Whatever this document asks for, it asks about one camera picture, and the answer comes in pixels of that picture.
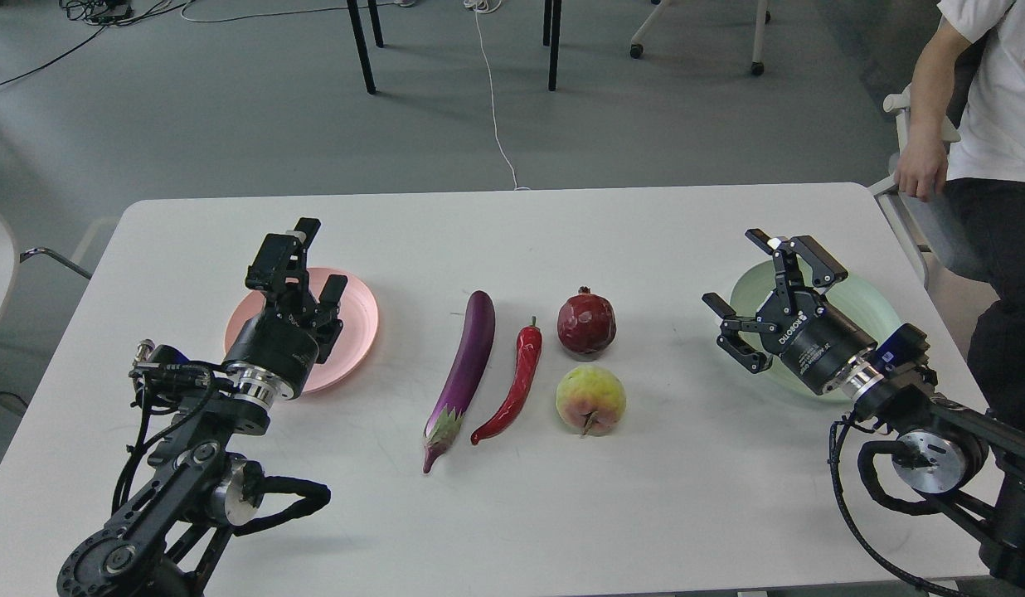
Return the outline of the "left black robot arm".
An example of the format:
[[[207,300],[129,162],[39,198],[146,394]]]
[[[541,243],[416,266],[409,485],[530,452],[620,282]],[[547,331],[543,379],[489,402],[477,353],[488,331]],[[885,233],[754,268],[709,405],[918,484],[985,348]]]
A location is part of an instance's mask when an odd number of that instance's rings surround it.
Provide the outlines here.
[[[343,328],[348,279],[310,291],[308,248],[319,220],[269,234],[245,286],[264,298],[224,362],[195,362],[142,342],[130,379],[141,410],[102,529],[61,563],[61,596],[201,596],[228,541],[308,517],[330,502],[327,485],[269,476],[229,451],[232,435],[265,434],[277,400],[303,393]]]

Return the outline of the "person's hand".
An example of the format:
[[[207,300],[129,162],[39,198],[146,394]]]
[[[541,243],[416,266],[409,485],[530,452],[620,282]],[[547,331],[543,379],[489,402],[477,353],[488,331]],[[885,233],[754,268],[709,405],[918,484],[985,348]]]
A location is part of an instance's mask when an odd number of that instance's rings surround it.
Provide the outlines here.
[[[940,133],[914,131],[896,163],[896,188],[911,199],[932,201],[944,189],[948,166]]]

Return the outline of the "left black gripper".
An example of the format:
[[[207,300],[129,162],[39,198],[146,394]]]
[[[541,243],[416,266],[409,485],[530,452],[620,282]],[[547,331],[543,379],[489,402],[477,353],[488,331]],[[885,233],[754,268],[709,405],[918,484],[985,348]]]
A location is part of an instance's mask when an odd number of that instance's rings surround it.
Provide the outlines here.
[[[237,400],[274,403],[297,398],[312,367],[326,362],[341,335],[339,311],[347,276],[330,274],[320,298],[310,290],[308,248],[320,226],[320,220],[298,218],[290,235],[266,234],[247,267],[245,287],[262,295],[264,303],[225,352],[223,371]],[[289,264],[295,282],[288,286]]]

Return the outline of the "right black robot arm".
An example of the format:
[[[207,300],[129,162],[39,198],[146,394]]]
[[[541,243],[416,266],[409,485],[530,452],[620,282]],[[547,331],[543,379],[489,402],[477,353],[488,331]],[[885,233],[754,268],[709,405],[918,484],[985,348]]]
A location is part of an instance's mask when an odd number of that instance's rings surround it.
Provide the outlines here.
[[[1025,590],[1024,432],[939,393],[919,328],[906,323],[877,342],[831,305],[826,291],[848,272],[814,238],[770,237],[758,228],[746,237],[770,255],[774,287],[752,316],[740,316],[717,294],[702,296],[720,318],[717,347],[751,373],[778,359],[816,396],[839,391],[853,402],[828,431],[828,472],[855,541],[915,589],[954,593],[884,558],[848,509],[840,453],[849,430],[894,432],[894,439],[864,443],[857,455],[869,497],[908,517],[948,517],[979,543],[990,575]]]

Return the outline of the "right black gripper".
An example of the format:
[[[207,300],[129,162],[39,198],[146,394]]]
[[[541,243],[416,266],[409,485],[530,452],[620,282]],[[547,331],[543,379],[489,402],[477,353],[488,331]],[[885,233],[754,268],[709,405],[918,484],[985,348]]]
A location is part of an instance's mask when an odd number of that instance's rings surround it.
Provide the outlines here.
[[[775,356],[821,396],[833,389],[848,362],[877,347],[876,339],[827,298],[808,290],[830,288],[847,279],[849,272],[811,235],[770,237],[758,228],[749,228],[745,235],[770,254],[775,291],[756,311],[761,321],[737,316],[720,294],[704,294],[702,301],[721,319],[717,347],[752,374],[770,369]],[[792,298],[792,303],[786,305],[783,298]],[[758,333],[765,352],[754,349],[741,332]]]

